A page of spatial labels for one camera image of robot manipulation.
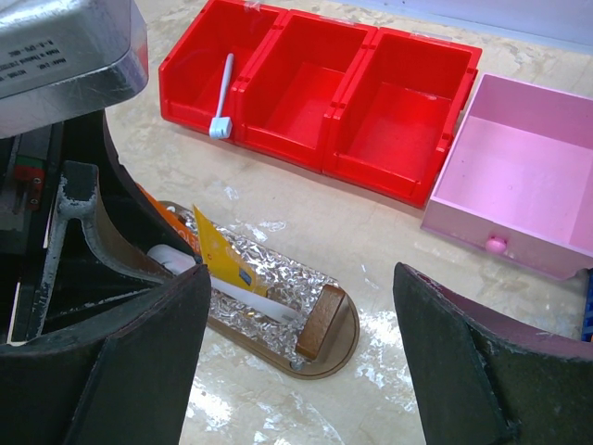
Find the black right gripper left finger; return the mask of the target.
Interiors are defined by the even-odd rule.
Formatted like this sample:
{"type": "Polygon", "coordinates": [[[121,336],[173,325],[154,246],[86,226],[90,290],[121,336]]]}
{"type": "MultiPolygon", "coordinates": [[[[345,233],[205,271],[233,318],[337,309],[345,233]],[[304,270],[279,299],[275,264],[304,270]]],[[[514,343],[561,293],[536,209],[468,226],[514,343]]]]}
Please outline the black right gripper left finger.
{"type": "Polygon", "coordinates": [[[4,444],[176,444],[208,319],[203,265],[21,346],[1,347],[4,444]]]}

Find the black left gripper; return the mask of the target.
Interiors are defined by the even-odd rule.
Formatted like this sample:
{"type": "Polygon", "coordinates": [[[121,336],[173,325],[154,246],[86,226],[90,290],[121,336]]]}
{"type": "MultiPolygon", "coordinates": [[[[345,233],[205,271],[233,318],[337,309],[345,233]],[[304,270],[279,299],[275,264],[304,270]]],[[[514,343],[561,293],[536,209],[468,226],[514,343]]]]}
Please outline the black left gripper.
{"type": "Polygon", "coordinates": [[[47,312],[52,332],[109,310],[108,269],[165,283],[156,245],[194,255],[120,162],[105,112],[2,138],[2,342],[39,337],[47,312]]]}

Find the orange toothpaste tube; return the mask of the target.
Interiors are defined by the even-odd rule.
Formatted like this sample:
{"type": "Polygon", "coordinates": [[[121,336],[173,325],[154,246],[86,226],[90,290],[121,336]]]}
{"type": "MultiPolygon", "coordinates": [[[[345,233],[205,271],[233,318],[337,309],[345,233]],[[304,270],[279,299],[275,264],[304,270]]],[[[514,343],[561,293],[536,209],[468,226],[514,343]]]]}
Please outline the orange toothpaste tube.
{"type": "Polygon", "coordinates": [[[152,197],[141,185],[136,185],[164,221],[182,238],[196,255],[200,255],[201,249],[197,236],[180,220],[180,216],[168,210],[165,205],[152,197]]]}

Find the yellow toothpaste tube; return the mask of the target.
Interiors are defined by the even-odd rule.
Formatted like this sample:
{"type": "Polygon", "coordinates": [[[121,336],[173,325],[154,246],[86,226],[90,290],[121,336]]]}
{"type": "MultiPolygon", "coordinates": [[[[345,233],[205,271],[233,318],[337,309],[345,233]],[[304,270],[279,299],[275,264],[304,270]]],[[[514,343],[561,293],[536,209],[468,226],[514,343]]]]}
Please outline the yellow toothpaste tube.
{"type": "Polygon", "coordinates": [[[202,261],[211,274],[231,285],[242,287],[263,297],[268,288],[251,266],[237,253],[230,241],[194,205],[197,237],[202,261]]]}

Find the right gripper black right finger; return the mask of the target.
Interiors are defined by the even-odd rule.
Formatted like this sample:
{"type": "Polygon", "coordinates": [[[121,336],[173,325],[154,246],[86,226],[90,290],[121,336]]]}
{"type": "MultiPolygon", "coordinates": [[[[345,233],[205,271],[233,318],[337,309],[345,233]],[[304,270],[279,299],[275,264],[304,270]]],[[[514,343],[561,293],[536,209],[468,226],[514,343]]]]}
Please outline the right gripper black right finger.
{"type": "Polygon", "coordinates": [[[591,344],[494,311],[402,262],[393,296],[426,443],[591,443],[591,344]]]}

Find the white toothbrush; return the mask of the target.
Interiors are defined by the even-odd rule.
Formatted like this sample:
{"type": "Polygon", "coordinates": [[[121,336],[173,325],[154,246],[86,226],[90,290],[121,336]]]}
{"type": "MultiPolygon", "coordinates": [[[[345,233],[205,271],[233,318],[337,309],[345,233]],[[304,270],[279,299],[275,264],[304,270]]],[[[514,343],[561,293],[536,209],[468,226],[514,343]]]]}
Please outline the white toothbrush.
{"type": "MultiPolygon", "coordinates": [[[[179,275],[196,264],[196,260],[190,255],[163,244],[153,246],[148,250],[147,255],[174,275],[179,275]]],[[[289,324],[299,318],[299,313],[288,306],[242,287],[231,285],[214,276],[211,276],[211,284],[214,289],[261,312],[278,323],[289,324]]]]}

